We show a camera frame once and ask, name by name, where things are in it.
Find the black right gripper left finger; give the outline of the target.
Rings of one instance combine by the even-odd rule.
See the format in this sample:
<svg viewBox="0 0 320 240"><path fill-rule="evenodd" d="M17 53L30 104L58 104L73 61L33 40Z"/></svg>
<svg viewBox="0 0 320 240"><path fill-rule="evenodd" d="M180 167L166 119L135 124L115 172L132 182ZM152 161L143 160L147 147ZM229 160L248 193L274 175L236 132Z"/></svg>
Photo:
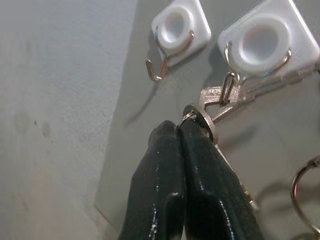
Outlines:
<svg viewBox="0 0 320 240"><path fill-rule="evenodd" d="M130 183L120 240L179 240L185 218L185 175L176 125L165 120L148 139Z"/></svg>

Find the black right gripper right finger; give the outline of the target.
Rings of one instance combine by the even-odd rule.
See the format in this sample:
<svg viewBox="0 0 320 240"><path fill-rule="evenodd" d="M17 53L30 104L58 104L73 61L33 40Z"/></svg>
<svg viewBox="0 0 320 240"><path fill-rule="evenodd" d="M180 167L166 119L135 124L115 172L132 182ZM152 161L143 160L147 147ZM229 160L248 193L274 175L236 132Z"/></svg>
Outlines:
<svg viewBox="0 0 320 240"><path fill-rule="evenodd" d="M192 119L179 128L189 240L259 240L261 230L237 175Z"/></svg>

